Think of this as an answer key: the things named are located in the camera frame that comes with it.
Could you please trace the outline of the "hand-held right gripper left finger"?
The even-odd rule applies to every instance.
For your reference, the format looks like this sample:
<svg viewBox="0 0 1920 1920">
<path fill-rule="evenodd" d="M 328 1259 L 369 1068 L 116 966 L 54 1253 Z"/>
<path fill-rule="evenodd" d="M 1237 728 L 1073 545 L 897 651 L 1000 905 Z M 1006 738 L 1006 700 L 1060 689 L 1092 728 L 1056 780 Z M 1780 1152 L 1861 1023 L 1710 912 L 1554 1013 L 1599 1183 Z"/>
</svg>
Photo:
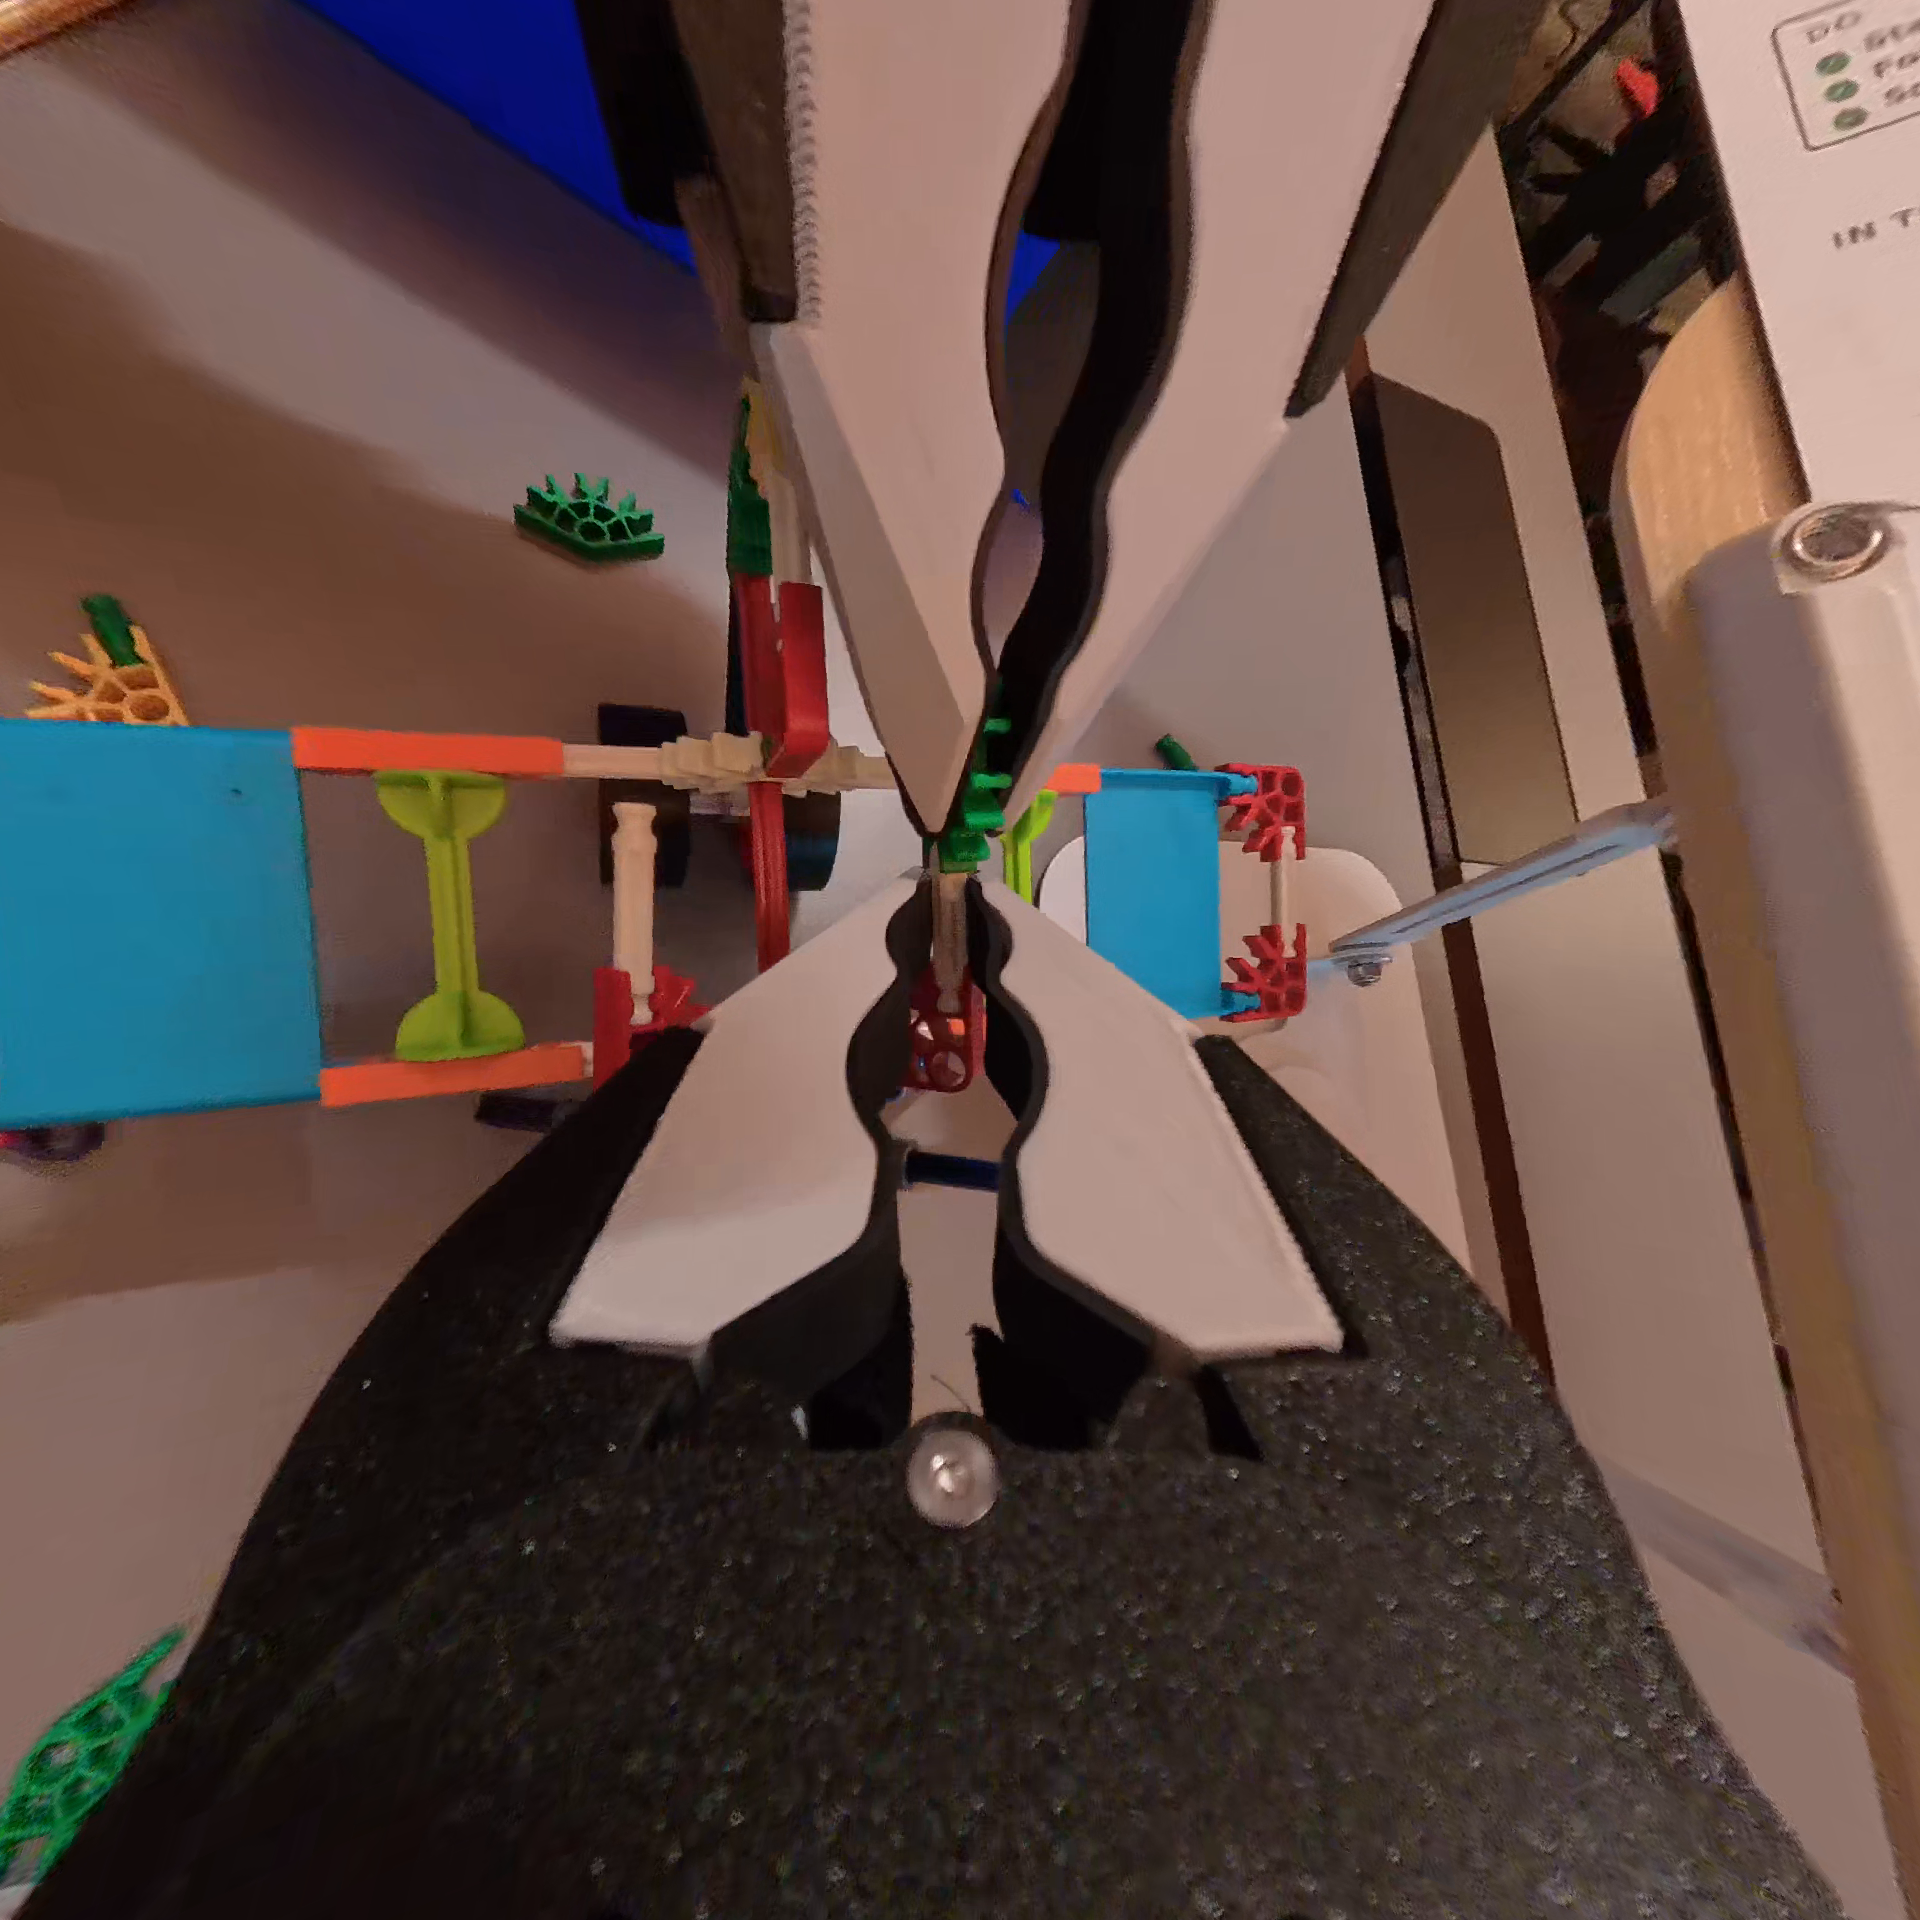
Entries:
<svg viewBox="0 0 1920 1920">
<path fill-rule="evenodd" d="M 816 1446 L 907 1428 L 901 1143 L 882 1111 L 927 956 L 929 888 L 890 878 L 706 1019 L 556 1341 L 751 1375 L 806 1409 Z"/>
</svg>

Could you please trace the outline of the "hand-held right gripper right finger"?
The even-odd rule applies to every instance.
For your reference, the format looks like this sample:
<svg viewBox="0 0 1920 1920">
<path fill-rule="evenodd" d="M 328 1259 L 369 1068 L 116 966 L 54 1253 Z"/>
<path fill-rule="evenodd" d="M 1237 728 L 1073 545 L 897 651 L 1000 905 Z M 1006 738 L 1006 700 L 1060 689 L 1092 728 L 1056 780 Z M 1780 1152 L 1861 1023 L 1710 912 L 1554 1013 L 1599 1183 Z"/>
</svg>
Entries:
<svg viewBox="0 0 1920 1920">
<path fill-rule="evenodd" d="M 1019 1446 L 1256 1446 L 1226 1362 L 1339 1355 L 1197 1032 L 1000 881 L 971 881 L 1000 1161 L 980 1409 Z"/>
</svg>

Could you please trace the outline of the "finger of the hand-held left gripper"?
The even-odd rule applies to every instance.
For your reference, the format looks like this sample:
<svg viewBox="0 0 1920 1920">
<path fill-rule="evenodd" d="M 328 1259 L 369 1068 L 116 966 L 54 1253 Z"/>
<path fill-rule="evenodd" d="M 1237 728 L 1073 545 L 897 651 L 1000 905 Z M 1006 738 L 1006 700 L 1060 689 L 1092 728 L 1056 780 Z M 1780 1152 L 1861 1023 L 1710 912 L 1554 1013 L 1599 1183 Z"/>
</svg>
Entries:
<svg viewBox="0 0 1920 1920">
<path fill-rule="evenodd" d="M 941 833 L 989 700 L 1000 332 L 1070 2 L 785 2 L 798 317 L 753 328 L 901 799 Z"/>
<path fill-rule="evenodd" d="M 1095 2 L 1045 192 L 1095 252 L 1037 465 L 1037 573 L 1000 654 L 1032 798 L 1288 432 L 1430 2 Z"/>
</svg>

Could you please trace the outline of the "green fan connector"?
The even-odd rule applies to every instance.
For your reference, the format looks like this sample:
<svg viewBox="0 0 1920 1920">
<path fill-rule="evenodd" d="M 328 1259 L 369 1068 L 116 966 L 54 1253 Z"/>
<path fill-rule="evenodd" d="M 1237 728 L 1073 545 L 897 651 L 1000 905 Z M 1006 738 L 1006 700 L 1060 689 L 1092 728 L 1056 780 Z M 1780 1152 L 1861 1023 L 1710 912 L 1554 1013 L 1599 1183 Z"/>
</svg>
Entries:
<svg viewBox="0 0 1920 1920">
<path fill-rule="evenodd" d="M 641 566 L 663 557 L 656 515 L 633 493 L 611 497 L 607 478 L 576 473 L 563 486 L 552 473 L 527 486 L 513 505 L 516 531 L 588 566 Z"/>
<path fill-rule="evenodd" d="M 180 1626 L 156 1637 L 112 1683 L 66 1709 L 13 1770 L 4 1800 L 4 1915 L 26 1903 L 124 1777 L 172 1691 L 182 1643 Z"/>
<path fill-rule="evenodd" d="M 991 840 L 1003 835 L 1003 809 L 1017 780 L 1009 734 L 1011 724 L 1003 715 L 980 722 L 948 828 L 933 844 L 941 877 L 974 877 L 991 853 Z"/>
</svg>

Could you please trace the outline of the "colourful construction toy plane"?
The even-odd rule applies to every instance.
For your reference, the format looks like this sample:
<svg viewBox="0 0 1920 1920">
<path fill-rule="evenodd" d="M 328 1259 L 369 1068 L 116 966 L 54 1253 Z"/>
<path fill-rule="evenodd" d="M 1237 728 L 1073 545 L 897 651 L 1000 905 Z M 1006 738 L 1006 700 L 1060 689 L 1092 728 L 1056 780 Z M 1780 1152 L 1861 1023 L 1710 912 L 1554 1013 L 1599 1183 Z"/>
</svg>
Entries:
<svg viewBox="0 0 1920 1920">
<path fill-rule="evenodd" d="M 741 387 L 728 465 L 731 687 L 741 732 L 686 732 L 638 709 L 595 746 L 500 732 L 145 728 L 4 720 L 4 1150 L 71 1164 L 107 1119 L 242 1106 L 362 1106 L 406 1096 L 510 1096 L 607 1080 L 633 1051 L 692 1029 L 706 1007 L 656 946 L 667 881 L 661 809 L 731 824 L 753 884 L 759 974 L 787 959 L 792 809 L 895 795 L 886 758 L 828 734 L 824 588 L 800 529 L 771 401 Z M 385 1054 L 329 1065 L 301 777 L 366 777 L 426 859 L 431 991 Z M 595 969 L 591 1043 L 531 1045 L 482 991 L 469 849 L 510 783 L 595 780 L 605 798 L 611 965 Z M 1292 769 L 1227 761 L 1196 774 L 1058 764 L 1009 813 L 991 853 L 1035 900 L 1032 844 L 1058 798 L 1087 808 L 1087 934 L 1096 953 L 1178 1015 L 1280 1023 L 1310 1000 L 1310 932 L 1288 900 L 1307 859 L 1307 783 Z M 1260 859 L 1271 907 L 1226 953 L 1218 863 Z M 1197 899 L 1145 907 L 1153 859 Z M 974 877 L 941 877 L 941 905 Z"/>
</svg>

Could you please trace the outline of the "blue plastic bin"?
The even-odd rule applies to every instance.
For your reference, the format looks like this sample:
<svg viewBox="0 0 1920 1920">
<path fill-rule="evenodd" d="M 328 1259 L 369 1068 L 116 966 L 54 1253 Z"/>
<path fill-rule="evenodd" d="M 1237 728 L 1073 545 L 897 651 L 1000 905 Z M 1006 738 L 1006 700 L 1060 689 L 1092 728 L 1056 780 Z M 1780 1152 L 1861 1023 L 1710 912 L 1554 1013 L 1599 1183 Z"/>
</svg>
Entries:
<svg viewBox="0 0 1920 1920">
<path fill-rule="evenodd" d="M 617 228 L 692 271 L 682 228 L 620 190 L 576 2 L 308 2 L 382 65 L 557 179 Z"/>
</svg>

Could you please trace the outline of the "printed instruction sheet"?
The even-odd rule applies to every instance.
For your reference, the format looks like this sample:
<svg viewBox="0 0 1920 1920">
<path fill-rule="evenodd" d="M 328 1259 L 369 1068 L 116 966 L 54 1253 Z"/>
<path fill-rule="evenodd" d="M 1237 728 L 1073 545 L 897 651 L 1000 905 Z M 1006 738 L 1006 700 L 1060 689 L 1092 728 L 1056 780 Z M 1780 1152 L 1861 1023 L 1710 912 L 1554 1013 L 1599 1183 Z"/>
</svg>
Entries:
<svg viewBox="0 0 1920 1920">
<path fill-rule="evenodd" d="M 1917 2 L 1683 2 L 1815 500 L 1917 505 Z"/>
</svg>

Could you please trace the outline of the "wooden and white book stand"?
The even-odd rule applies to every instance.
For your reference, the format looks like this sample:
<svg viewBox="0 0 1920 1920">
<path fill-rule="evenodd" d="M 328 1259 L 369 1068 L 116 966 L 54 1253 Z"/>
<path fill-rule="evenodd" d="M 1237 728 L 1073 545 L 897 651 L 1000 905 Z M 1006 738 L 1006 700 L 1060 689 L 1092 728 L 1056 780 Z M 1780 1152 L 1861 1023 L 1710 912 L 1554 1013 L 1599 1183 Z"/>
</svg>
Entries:
<svg viewBox="0 0 1920 1920">
<path fill-rule="evenodd" d="M 1917 500 L 1815 497 L 1738 278 L 1634 413 L 1615 529 L 1820 1535 L 1917 1917 Z"/>
</svg>

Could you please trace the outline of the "orange fan connector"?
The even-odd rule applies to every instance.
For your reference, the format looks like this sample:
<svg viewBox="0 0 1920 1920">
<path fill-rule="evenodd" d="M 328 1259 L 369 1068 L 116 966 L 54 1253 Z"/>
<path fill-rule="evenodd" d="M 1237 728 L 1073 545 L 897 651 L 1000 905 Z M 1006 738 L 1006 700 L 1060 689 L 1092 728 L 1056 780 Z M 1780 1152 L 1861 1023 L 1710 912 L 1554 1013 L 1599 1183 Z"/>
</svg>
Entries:
<svg viewBox="0 0 1920 1920">
<path fill-rule="evenodd" d="M 82 657 L 51 651 L 50 662 L 62 684 L 29 684 L 29 722 L 88 722 L 88 724 L 145 724 L 186 728 L 180 689 L 156 657 L 145 627 L 104 645 L 95 634 L 77 637 Z"/>
</svg>

